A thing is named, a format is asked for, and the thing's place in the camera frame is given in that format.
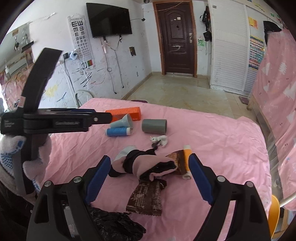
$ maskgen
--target tiled floor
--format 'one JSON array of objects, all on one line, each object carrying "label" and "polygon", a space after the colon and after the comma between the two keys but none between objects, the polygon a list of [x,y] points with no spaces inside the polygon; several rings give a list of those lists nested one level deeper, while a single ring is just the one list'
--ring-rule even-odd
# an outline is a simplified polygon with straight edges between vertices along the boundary
[{"label": "tiled floor", "polygon": [[256,121],[255,115],[241,103],[239,95],[212,90],[208,80],[175,75],[153,75],[129,98],[151,104],[171,106]]}]

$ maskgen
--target white wardrobe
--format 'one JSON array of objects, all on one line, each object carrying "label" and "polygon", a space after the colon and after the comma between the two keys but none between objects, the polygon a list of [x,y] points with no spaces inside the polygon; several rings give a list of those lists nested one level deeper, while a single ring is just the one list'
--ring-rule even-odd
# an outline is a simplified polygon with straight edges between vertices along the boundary
[{"label": "white wardrobe", "polygon": [[[208,4],[213,39],[210,86],[249,96],[257,74],[249,67],[250,36],[264,40],[263,21],[271,19],[233,0],[208,0]],[[256,27],[249,25],[248,17],[257,21]]]}]

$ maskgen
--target blue spool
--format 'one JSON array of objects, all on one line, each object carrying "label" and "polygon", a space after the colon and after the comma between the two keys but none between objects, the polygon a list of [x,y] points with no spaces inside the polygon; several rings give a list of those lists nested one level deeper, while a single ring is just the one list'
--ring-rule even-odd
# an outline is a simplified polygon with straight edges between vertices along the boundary
[{"label": "blue spool", "polygon": [[131,135],[130,127],[121,128],[109,128],[105,131],[105,134],[109,137],[124,137]]}]

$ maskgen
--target blue gripper pad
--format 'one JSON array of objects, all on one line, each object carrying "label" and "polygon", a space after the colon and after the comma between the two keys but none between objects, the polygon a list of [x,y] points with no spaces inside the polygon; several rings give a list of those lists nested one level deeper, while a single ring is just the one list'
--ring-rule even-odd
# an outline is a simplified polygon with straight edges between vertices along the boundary
[{"label": "blue gripper pad", "polygon": [[91,202],[96,200],[111,168],[111,160],[108,156],[101,160],[101,162],[101,166],[96,171],[94,177],[89,182],[86,189],[85,203],[87,205],[90,205]]},{"label": "blue gripper pad", "polygon": [[202,198],[210,205],[213,204],[214,198],[212,195],[212,185],[198,163],[195,154],[189,156],[189,169],[193,175],[194,181],[200,191]]}]

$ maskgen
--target wall-mounted tv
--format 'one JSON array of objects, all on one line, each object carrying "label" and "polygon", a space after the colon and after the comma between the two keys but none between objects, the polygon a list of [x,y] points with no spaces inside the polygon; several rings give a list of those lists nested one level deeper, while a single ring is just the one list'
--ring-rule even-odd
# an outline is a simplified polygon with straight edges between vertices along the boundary
[{"label": "wall-mounted tv", "polygon": [[86,8],[94,38],[132,34],[128,9],[98,3],[87,3]]}]

